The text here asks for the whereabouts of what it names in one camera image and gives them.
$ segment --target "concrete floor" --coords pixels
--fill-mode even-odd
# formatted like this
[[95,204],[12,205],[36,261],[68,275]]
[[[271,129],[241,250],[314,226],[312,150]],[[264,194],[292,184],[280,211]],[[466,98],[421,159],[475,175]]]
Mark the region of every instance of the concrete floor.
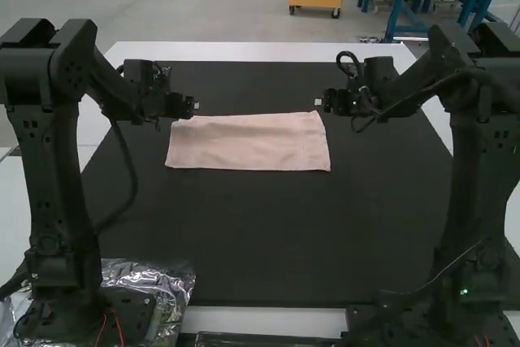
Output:
[[[356,1],[344,0],[341,19],[332,20],[328,12],[316,10],[291,17],[287,0],[0,0],[0,33],[22,17],[47,18],[56,26],[69,18],[90,18],[98,26],[102,51],[117,41],[353,42],[380,37],[388,14],[362,14]],[[496,0],[492,9],[510,18],[515,1]],[[0,110],[0,147],[13,145],[11,126]]]

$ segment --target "aluminum foil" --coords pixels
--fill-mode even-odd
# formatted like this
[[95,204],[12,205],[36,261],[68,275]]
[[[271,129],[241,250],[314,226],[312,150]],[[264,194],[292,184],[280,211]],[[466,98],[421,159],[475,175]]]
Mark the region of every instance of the aluminum foil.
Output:
[[[102,260],[102,287],[118,286],[151,293],[157,300],[148,334],[139,346],[175,345],[186,306],[195,286],[195,273],[187,262],[172,267],[151,267],[125,259]],[[0,347],[70,347],[46,340],[20,341],[13,337],[18,319],[31,304],[28,288],[0,302]]]

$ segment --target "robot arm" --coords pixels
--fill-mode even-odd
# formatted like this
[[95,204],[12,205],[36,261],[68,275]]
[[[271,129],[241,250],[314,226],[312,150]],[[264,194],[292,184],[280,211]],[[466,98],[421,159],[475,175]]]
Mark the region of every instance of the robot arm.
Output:
[[[436,95],[450,113],[453,133],[448,217],[430,279],[409,293],[378,292],[377,314],[351,329],[344,345],[377,338],[370,333],[425,301],[429,309],[415,324],[424,323],[445,342],[465,343],[507,297],[505,208],[520,179],[520,39],[502,24],[483,24],[471,37],[458,25],[434,26],[429,42],[430,50],[400,76],[392,58],[361,65],[342,52],[336,63],[348,77],[346,88],[323,93],[324,111],[370,118],[358,132],[409,117]],[[353,64],[343,64],[344,56]],[[406,331],[409,317],[401,317]]]
[[96,32],[90,20],[69,20],[57,31],[48,20],[26,19],[0,37],[0,103],[21,148],[31,208],[24,264],[0,288],[9,293],[24,278],[32,285],[32,309],[15,330],[20,338],[74,339],[96,328],[107,301],[121,298],[100,289],[76,147],[80,99],[91,96],[112,126],[189,119],[195,108],[193,98],[170,91],[169,69],[155,62],[126,60],[116,71],[96,48]]
[[[413,115],[436,95],[446,111],[461,111],[475,104],[479,85],[484,84],[492,89],[495,106],[520,113],[518,79],[511,72],[517,62],[514,43],[518,39],[509,37],[512,47],[507,48],[503,46],[504,35],[509,34],[499,26],[482,25],[473,40],[456,25],[434,26],[429,32],[430,50],[401,75],[397,75],[391,57],[366,59],[361,65],[354,54],[341,52],[336,63],[347,74],[347,86],[326,90],[323,109],[341,116],[371,116],[383,122]],[[480,42],[479,37],[487,42]],[[502,55],[509,58],[509,66]],[[350,57],[353,63],[341,63],[343,57]],[[488,70],[497,64],[505,73]]]

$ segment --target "black table surface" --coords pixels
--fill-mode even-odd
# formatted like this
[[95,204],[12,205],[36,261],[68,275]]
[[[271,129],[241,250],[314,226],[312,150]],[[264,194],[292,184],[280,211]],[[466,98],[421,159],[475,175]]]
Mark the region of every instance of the black table surface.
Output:
[[[345,82],[329,63],[168,65],[172,90],[196,97],[199,115],[312,111],[324,89]],[[421,286],[444,226],[449,152],[423,113],[362,134],[347,118],[321,116],[331,172],[166,168],[171,121],[161,132],[123,124],[140,189],[123,221],[102,234],[102,255],[188,259],[197,271],[193,305],[344,307],[378,288]],[[83,181],[94,221],[128,196],[112,132]],[[514,252],[511,263],[519,281]]]

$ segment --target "cloth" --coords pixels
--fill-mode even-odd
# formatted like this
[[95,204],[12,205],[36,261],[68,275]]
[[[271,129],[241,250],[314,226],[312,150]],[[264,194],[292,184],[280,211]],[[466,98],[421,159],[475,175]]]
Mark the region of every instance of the cloth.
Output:
[[317,111],[222,117],[171,124],[166,166],[246,171],[330,171]]

